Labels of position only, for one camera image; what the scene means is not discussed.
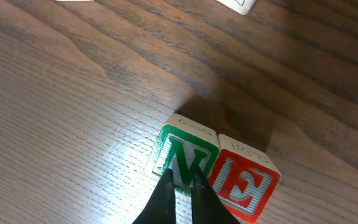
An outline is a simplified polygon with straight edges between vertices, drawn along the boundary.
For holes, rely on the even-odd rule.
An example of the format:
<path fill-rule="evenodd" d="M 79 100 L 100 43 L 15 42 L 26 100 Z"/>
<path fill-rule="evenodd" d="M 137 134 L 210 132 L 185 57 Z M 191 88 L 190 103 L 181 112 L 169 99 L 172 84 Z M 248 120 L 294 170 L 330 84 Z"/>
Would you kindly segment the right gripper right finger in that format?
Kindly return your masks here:
<path fill-rule="evenodd" d="M 220 201 L 198 166 L 193 169 L 191 212 L 193 224 L 240 224 Z"/>

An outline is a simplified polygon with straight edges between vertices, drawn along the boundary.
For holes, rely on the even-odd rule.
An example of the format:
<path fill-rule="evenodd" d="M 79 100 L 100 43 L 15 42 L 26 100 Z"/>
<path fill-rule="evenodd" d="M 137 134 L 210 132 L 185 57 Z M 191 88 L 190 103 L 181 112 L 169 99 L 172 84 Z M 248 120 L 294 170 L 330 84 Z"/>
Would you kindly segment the green N block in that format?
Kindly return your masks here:
<path fill-rule="evenodd" d="M 157 135 L 144 174 L 160 177 L 165 169 L 171 169 L 175 188 L 189 195 L 193 169 L 199 167 L 205 176 L 209 176 L 218 154 L 216 131 L 174 113 Z"/>

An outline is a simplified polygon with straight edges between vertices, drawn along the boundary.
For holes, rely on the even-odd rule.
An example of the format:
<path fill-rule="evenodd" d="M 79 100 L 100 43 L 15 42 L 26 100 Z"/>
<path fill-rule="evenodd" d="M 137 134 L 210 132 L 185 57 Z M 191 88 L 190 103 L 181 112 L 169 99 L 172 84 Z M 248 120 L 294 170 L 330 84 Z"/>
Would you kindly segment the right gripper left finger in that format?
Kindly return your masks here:
<path fill-rule="evenodd" d="M 173 171 L 165 169 L 146 206 L 133 224 L 176 224 Z"/>

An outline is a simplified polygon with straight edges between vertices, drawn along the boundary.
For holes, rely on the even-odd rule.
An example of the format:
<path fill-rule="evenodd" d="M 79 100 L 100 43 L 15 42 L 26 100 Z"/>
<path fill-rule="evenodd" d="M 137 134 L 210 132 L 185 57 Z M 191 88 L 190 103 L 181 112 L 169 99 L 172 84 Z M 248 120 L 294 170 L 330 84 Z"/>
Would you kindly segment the red E block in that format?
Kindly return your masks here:
<path fill-rule="evenodd" d="M 208 181 L 235 217 L 255 223 L 281 173 L 266 153 L 224 134 L 218 141 L 219 155 Z"/>

